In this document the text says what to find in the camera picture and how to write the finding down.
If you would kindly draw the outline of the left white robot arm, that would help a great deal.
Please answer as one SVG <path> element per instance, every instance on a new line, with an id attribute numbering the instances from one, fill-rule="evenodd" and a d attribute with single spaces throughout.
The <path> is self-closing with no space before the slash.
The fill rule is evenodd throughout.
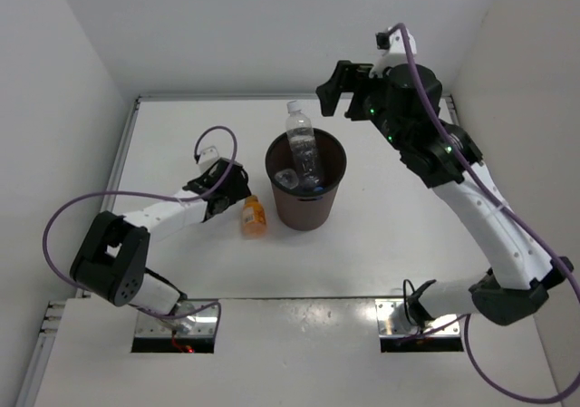
<path id="1" fill-rule="evenodd" d="M 103 211 L 72 262 L 72 280 L 117 307 L 132 305 L 173 319 L 186 296 L 147 268 L 150 244 L 207 222 L 249 197 L 248 182 L 241 164 L 219 158 L 169 201 L 122 215 Z"/>

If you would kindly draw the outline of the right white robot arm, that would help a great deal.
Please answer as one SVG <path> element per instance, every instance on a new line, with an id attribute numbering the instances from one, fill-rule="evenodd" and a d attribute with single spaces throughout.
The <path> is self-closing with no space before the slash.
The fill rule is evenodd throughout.
<path id="1" fill-rule="evenodd" d="M 334 115 L 341 94 L 351 93 L 346 118 L 373 123 L 407 169 L 457 215 L 490 264 L 482 278 L 424 283 L 392 321 L 411 329 L 443 315 L 477 313 L 506 326 L 534 314 L 565 280 L 554 259 L 508 216 L 506 202 L 495 205 L 476 184 L 495 188 L 479 148 L 459 126 L 425 110 L 408 65 L 381 77 L 371 71 L 366 63 L 338 62 L 316 89 L 322 115 Z"/>

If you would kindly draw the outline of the orange juice bottle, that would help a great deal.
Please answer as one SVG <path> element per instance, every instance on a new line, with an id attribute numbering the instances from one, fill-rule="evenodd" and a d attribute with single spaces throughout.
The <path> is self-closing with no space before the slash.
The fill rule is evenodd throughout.
<path id="1" fill-rule="evenodd" d="M 267 231 L 266 212 L 256 195 L 245 199 L 241 213 L 241 229 L 247 238 L 262 237 Z"/>

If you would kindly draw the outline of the clear bottle white blue label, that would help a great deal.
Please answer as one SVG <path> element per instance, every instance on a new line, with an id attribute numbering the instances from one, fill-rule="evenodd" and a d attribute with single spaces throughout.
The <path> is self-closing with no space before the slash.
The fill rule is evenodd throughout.
<path id="1" fill-rule="evenodd" d="M 293 169 L 280 170 L 275 174 L 275 181 L 286 189 L 296 189 L 300 185 L 297 173 Z"/>

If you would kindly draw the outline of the clear unlabelled plastic bottle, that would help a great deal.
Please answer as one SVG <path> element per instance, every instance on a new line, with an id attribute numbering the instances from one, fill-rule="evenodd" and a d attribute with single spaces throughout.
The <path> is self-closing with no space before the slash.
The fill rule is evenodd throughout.
<path id="1" fill-rule="evenodd" d="M 322 187 L 324 170 L 316 143 L 314 127 L 309 117 L 303 113 L 299 101 L 286 104 L 288 117 L 285 132 L 293 155 L 295 171 L 304 191 Z"/>

